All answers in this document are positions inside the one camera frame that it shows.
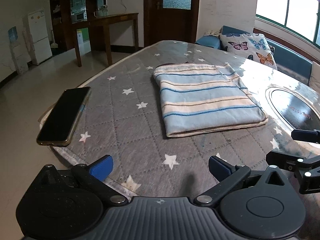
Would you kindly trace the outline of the striped blue pink shirt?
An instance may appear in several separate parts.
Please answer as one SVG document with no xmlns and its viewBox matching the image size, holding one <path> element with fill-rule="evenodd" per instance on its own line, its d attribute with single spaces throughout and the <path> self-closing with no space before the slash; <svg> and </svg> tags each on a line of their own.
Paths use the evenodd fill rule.
<svg viewBox="0 0 320 240">
<path fill-rule="evenodd" d="M 229 65 L 158 66 L 153 78 L 169 138 L 259 127 L 268 114 Z"/>
</svg>

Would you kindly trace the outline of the round black induction cooker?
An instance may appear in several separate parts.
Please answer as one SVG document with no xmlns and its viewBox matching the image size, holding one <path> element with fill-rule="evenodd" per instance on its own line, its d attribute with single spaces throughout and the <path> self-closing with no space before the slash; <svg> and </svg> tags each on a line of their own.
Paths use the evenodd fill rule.
<svg viewBox="0 0 320 240">
<path fill-rule="evenodd" d="M 290 129 L 319 129 L 319 113 L 292 91 L 269 88 L 266 99 L 276 116 Z"/>
</svg>

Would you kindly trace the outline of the beige cushion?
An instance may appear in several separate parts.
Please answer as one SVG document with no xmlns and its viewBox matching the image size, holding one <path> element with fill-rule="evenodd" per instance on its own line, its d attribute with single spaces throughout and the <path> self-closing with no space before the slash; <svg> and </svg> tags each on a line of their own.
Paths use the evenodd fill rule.
<svg viewBox="0 0 320 240">
<path fill-rule="evenodd" d="M 320 93 L 320 65 L 313 61 L 308 86 Z"/>
</svg>

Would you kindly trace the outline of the grey star tablecloth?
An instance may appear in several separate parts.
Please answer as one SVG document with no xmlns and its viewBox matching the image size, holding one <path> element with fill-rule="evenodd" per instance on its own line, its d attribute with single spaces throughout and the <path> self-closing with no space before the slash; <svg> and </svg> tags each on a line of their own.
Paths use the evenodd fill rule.
<svg viewBox="0 0 320 240">
<path fill-rule="evenodd" d="M 183 138 L 168 138 L 153 70 L 166 63 L 230 65 L 268 113 L 268 123 Z M 304 99 L 316 112 L 319 96 L 303 83 L 249 59 L 178 41 L 161 41 L 132 54 L 86 82 L 91 94 L 67 147 L 53 152 L 66 165 L 90 164 L 103 155 L 114 159 L 106 182 L 128 196 L 196 196 L 216 184 L 210 156 L 233 165 L 263 170 L 266 154 L 279 150 L 304 157 L 319 145 L 294 141 L 291 130 L 271 107 L 276 90 Z"/>
</svg>

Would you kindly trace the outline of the black smartphone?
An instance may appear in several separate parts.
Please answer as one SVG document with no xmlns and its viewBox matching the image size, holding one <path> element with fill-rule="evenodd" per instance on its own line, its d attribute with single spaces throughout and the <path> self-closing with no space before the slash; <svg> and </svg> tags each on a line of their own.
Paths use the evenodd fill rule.
<svg viewBox="0 0 320 240">
<path fill-rule="evenodd" d="M 90 93 L 90 87 L 65 90 L 43 123 L 36 142 L 41 146 L 68 146 Z"/>
</svg>

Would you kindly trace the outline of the blue sofa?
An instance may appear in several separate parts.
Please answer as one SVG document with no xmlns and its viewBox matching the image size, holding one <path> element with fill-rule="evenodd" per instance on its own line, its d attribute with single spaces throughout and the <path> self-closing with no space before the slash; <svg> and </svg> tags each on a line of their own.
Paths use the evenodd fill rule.
<svg viewBox="0 0 320 240">
<path fill-rule="evenodd" d="M 196 41 L 196 44 L 214 49 L 223 50 L 222 43 L 220 41 L 220 34 L 245 34 L 244 30 L 235 29 L 229 26 L 223 26 L 220 31 L 213 32 L 208 31 Z M 306 57 L 298 54 L 294 50 L 285 47 L 284 45 L 273 41 L 265 36 L 268 45 L 270 46 L 273 57 L 276 61 L 277 70 L 308 85 L 311 74 L 312 61 Z"/>
</svg>

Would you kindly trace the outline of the butterfly print pillow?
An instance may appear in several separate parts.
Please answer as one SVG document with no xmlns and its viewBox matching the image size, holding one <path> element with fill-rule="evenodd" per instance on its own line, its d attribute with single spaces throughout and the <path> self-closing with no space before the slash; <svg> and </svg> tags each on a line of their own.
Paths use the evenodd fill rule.
<svg viewBox="0 0 320 240">
<path fill-rule="evenodd" d="M 220 34 L 225 51 L 277 70 L 272 50 L 263 34 Z"/>
</svg>

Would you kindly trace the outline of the green framed window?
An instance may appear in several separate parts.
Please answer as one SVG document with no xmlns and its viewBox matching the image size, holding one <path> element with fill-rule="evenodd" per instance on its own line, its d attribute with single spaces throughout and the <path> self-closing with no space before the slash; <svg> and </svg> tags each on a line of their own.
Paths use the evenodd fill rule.
<svg viewBox="0 0 320 240">
<path fill-rule="evenodd" d="M 319 47 L 319 0 L 257 0 L 256 16 Z"/>
</svg>

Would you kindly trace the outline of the water dispenser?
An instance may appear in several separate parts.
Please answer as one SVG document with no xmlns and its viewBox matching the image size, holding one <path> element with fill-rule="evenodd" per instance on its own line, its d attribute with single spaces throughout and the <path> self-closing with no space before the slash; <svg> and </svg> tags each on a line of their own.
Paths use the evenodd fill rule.
<svg viewBox="0 0 320 240">
<path fill-rule="evenodd" d="M 19 75 L 23 75 L 28 71 L 29 68 L 27 65 L 27 58 L 24 54 L 23 46 L 18 40 L 16 26 L 8 30 L 8 37 L 11 57 L 14 62 L 16 71 Z"/>
</svg>

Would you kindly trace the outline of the white refrigerator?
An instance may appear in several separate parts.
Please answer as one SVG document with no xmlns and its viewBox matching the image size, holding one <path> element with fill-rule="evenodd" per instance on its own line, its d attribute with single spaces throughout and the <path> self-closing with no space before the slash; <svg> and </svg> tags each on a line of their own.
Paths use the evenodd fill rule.
<svg viewBox="0 0 320 240">
<path fill-rule="evenodd" d="M 26 24 L 31 60 L 33 64 L 39 65 L 52 57 L 44 10 L 29 13 Z"/>
</svg>

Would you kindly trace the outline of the dark wooden side table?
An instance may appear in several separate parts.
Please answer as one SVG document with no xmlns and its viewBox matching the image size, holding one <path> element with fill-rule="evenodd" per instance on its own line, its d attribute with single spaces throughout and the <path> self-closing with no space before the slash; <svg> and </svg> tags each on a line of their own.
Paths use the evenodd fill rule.
<svg viewBox="0 0 320 240">
<path fill-rule="evenodd" d="M 103 29 L 103 38 L 105 42 L 105 50 L 106 50 L 106 58 L 108 62 L 108 66 L 113 64 L 112 61 L 112 53 L 111 53 L 111 39 L 110 39 L 110 25 L 132 21 L 132 28 L 133 28 L 133 42 L 135 52 L 139 51 L 139 37 L 138 37 L 138 13 L 124 13 L 124 14 L 115 14 L 109 15 L 105 17 L 95 18 L 93 20 L 86 20 L 86 21 L 79 21 L 72 23 L 72 35 L 73 35 L 73 43 L 75 48 L 76 54 L 76 62 L 77 66 L 81 67 L 81 55 L 79 49 L 79 42 L 77 37 L 77 30 L 82 28 L 96 28 L 102 27 Z"/>
</svg>

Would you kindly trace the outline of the dark display cabinet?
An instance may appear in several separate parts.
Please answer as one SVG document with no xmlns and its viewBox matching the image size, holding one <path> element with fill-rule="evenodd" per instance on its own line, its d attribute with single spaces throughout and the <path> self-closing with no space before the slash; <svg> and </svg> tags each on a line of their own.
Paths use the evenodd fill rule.
<svg viewBox="0 0 320 240">
<path fill-rule="evenodd" d="M 106 0 L 49 0 L 49 4 L 54 52 L 63 53 L 74 48 L 72 24 L 94 18 L 94 13 L 106 6 Z"/>
</svg>

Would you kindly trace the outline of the dark wooden door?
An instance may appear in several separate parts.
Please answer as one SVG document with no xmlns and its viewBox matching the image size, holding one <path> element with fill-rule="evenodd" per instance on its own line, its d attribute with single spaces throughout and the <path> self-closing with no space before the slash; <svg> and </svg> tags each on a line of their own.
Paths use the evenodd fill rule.
<svg viewBox="0 0 320 240">
<path fill-rule="evenodd" d="M 144 46 L 196 41 L 200 0 L 144 0 Z"/>
</svg>

